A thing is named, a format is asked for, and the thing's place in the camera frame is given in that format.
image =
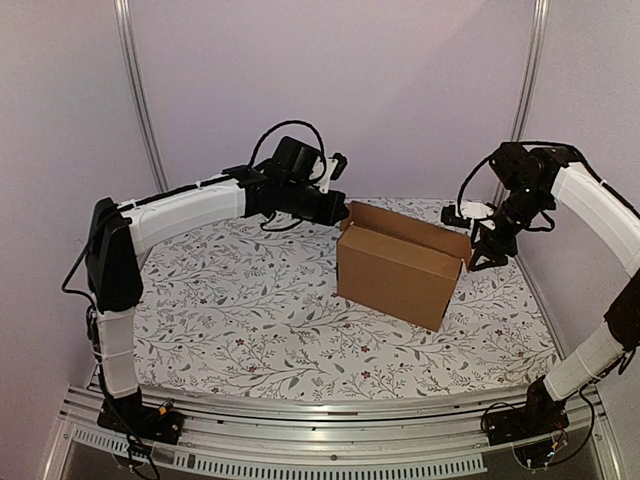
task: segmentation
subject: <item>brown box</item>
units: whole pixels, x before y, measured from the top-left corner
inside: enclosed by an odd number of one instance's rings
[[[466,235],[383,208],[351,202],[340,225],[338,295],[437,331],[468,266]]]

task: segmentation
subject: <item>slotted vent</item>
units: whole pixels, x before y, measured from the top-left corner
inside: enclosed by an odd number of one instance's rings
[[[126,455],[127,442],[116,435],[76,426],[75,441],[119,455]],[[456,478],[486,472],[482,455],[467,455],[435,462],[371,467],[287,467],[273,464],[223,460],[206,455],[175,452],[170,465],[158,465],[216,478],[248,480],[418,480]]]

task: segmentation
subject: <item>white wall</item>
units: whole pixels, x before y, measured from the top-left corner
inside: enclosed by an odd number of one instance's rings
[[[528,139],[575,144],[640,206],[640,2],[551,2]],[[626,284],[613,255],[573,214],[551,234],[523,235],[522,256],[563,342],[573,349]],[[640,478],[640,362],[599,387],[628,478]]]
[[[349,158],[348,195],[453,197],[509,136],[534,3],[134,1],[169,182],[245,163],[270,126],[303,118]],[[483,175],[469,195],[491,195]]]
[[[0,3],[0,478],[35,478],[92,360],[60,283],[99,198],[154,192],[111,0]]]

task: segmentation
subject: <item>floral tablecloth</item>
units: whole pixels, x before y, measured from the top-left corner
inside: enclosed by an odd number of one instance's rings
[[[444,204],[368,201],[432,223]],[[134,322],[142,383],[308,401],[389,399],[529,383],[557,361],[513,261],[463,269],[431,333],[335,296],[337,228],[265,233],[262,220],[210,225],[153,250]]]

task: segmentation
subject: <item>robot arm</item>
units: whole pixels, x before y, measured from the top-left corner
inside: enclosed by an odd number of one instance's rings
[[[329,190],[346,159],[324,155],[284,137],[273,157],[255,168],[227,169],[209,180],[140,201],[94,209],[85,263],[96,311],[89,336],[100,364],[105,405],[98,424],[166,443],[176,443],[182,417],[164,406],[142,405],[134,369],[133,318],[143,292],[140,267],[153,246],[214,222],[277,212],[334,225],[348,216],[345,194]]]
[[[516,235],[522,230],[536,231],[531,228],[532,220],[540,213],[545,215],[544,210],[555,209],[557,201],[604,241],[631,280],[598,329],[548,375],[529,386],[523,408],[485,416],[483,429],[491,444],[550,433],[558,424],[567,426],[566,399],[626,362],[626,355],[640,345],[638,213],[597,176],[574,147],[551,144],[528,151],[525,145],[503,143],[483,160],[509,191],[500,206],[466,203],[460,208],[463,215],[476,219],[470,269],[505,265],[509,256],[517,254]],[[546,231],[553,228],[553,221],[549,223],[551,228]]]

